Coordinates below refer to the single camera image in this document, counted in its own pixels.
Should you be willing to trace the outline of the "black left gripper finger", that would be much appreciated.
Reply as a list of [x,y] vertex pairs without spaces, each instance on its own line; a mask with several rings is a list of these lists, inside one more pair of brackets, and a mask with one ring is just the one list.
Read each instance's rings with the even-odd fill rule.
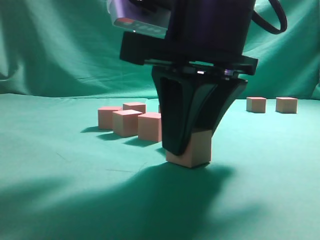
[[153,67],[151,76],[157,90],[162,124],[162,146],[182,155],[194,129],[215,129],[212,116],[203,116],[215,90],[215,82],[201,74],[178,73]]

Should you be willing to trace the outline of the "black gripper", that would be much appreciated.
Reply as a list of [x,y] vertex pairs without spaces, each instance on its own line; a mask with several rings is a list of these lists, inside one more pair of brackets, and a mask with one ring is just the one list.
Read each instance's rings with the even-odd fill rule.
[[[254,5],[253,0],[177,0],[165,37],[127,31],[119,58],[140,66],[204,62],[224,71],[253,76],[258,60],[244,56],[243,50]],[[194,128],[214,133],[247,84],[241,78],[218,81],[201,107]]]

